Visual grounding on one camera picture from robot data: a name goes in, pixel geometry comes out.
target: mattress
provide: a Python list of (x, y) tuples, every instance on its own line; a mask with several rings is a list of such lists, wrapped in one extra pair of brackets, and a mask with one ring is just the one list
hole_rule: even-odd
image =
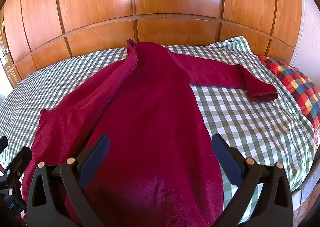
[[(313, 127), (283, 84), (252, 54), (244, 37), (207, 46), (166, 47), (179, 54), (241, 64), (258, 79), (276, 87), (277, 100), (252, 103), (245, 90), (190, 85), (210, 136), (221, 134), (244, 157), (252, 157), (260, 164), (273, 165), (281, 161), (291, 190), (297, 189), (315, 156), (317, 145)], [(9, 139), (9, 146), (0, 155), (1, 165), (5, 168), (23, 146), (32, 145), (42, 109), (52, 109), (87, 78), (125, 59), (126, 55), (125, 48), (96, 51), (53, 64), (26, 77), (0, 106), (0, 136)], [(223, 170), (222, 176), (226, 206), (237, 187), (231, 185)], [(260, 184), (243, 220), (252, 213), (261, 189)]]

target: screw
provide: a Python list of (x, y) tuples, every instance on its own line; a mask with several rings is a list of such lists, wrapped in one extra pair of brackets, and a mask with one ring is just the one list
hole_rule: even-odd
[(276, 163), (277, 168), (281, 169), (283, 168), (283, 164), (281, 162), (277, 162)]
[(40, 163), (38, 164), (38, 167), (39, 167), (39, 168), (43, 168), (44, 165), (45, 165), (44, 162), (40, 162)]
[(71, 165), (71, 164), (73, 164), (75, 161), (76, 161), (75, 158), (68, 158), (68, 159), (67, 159), (67, 164)]
[(246, 161), (247, 164), (249, 164), (249, 165), (253, 165), (253, 164), (255, 163), (255, 161), (254, 161), (253, 158), (247, 158), (245, 161)]

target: checkered bedsheet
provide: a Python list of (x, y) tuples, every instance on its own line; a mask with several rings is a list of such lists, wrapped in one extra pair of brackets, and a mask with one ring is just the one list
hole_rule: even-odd
[[(210, 136), (220, 133), (244, 157), (261, 164), (281, 161), (291, 190), (296, 189), (309, 172), (315, 155), (313, 127), (283, 84), (252, 54), (247, 41), (235, 37), (208, 46), (168, 48), (179, 54), (241, 64), (258, 79), (277, 88), (277, 100), (252, 103), (244, 90), (190, 85)], [(0, 155), (3, 167), (23, 146), (31, 146), (42, 109), (52, 109), (87, 78), (126, 55), (125, 48), (97, 51), (56, 63), (25, 78), (0, 106), (0, 136), (7, 136), (10, 142)], [(226, 206), (237, 187), (230, 184), (223, 171), (222, 175)], [(259, 185), (243, 220), (253, 211), (261, 189)]]

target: green and white gingham sheet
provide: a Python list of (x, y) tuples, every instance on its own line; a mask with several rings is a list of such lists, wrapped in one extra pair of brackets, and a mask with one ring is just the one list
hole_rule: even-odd
[[(241, 64), (277, 88), (277, 100), (252, 103), (244, 90), (190, 85), (210, 136), (221, 134), (244, 157), (252, 157), (260, 164), (281, 161), (291, 190), (296, 189), (308, 174), (316, 152), (313, 127), (282, 83), (252, 54), (244, 37), (208, 46), (167, 47), (179, 54)], [(10, 142), (0, 155), (1, 165), (5, 168), (23, 146), (31, 146), (42, 109), (52, 109), (87, 78), (126, 55), (126, 48), (97, 51), (53, 64), (25, 78), (0, 106), (0, 136), (7, 136)], [(230, 184), (223, 171), (222, 175), (226, 206), (237, 187)], [(253, 211), (261, 189), (259, 185), (243, 220)]]

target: pillow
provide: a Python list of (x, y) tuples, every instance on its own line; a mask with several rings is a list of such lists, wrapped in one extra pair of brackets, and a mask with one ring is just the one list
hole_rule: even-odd
[(316, 130), (320, 121), (320, 92), (318, 88), (297, 68), (266, 56), (259, 56), (259, 59), (288, 89), (301, 108), (302, 114), (307, 117)]

